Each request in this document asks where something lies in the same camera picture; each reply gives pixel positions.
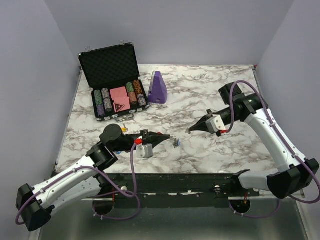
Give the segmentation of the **metal key organizer red handle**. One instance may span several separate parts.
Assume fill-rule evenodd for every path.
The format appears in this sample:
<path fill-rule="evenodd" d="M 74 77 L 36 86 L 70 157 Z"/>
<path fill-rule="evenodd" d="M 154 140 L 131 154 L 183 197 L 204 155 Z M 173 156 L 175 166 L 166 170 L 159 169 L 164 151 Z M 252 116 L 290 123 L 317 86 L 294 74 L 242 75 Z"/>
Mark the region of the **metal key organizer red handle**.
<path fill-rule="evenodd" d="M 180 139 L 176 136 L 171 136 L 170 137 L 170 142 L 172 143 L 174 148 L 178 148 L 180 146 Z"/>

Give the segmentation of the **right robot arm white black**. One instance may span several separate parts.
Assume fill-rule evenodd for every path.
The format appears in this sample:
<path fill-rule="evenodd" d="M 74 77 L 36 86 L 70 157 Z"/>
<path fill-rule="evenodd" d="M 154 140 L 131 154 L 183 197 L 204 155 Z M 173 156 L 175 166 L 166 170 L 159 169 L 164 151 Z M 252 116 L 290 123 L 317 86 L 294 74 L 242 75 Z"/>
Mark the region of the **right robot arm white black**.
<path fill-rule="evenodd" d="M 230 191 L 241 196 L 248 189 L 271 192 L 278 199 L 293 197 L 293 194 L 308 187 L 311 182 L 320 181 L 316 173 L 320 168 L 314 158 L 308 159 L 298 150 L 281 129 L 272 111 L 260 93 L 253 88 L 253 94 L 245 95 L 236 81 L 219 89 L 227 108 L 218 112 L 207 110 L 195 125 L 186 130 L 207 132 L 220 137 L 229 133 L 236 121 L 251 127 L 270 153 L 275 169 L 270 171 L 243 170 L 236 173 L 230 183 Z"/>

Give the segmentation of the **key with black tag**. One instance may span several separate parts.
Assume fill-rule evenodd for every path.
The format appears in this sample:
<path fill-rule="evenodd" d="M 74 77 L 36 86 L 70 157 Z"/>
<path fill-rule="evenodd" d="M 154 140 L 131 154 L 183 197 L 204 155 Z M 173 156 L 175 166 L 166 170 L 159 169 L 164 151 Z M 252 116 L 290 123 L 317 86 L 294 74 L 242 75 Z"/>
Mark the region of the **key with black tag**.
<path fill-rule="evenodd" d="M 191 134 L 191 130 L 189 129 L 189 128 L 187 128 L 186 130 L 185 130 L 185 132 L 187 133 L 187 134 Z"/>

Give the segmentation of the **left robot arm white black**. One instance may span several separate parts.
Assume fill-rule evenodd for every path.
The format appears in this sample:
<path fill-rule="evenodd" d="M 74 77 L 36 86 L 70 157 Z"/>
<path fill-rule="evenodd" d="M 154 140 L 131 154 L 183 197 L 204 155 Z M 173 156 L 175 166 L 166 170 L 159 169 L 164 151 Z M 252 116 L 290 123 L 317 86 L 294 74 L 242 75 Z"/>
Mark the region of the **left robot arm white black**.
<path fill-rule="evenodd" d="M 26 183 L 18 189 L 16 225 L 25 225 L 28 231 L 35 231 L 51 219 L 53 211 L 88 197 L 107 197 L 111 189 L 112 195 L 137 198 L 134 155 L 151 158 L 157 145 L 172 138 L 169 134 L 148 130 L 125 134 L 119 125 L 108 125 L 99 136 L 99 142 L 67 170 L 35 186 Z M 104 172 L 118 161 L 116 152 L 130 154 L 133 190 L 122 190 Z"/>

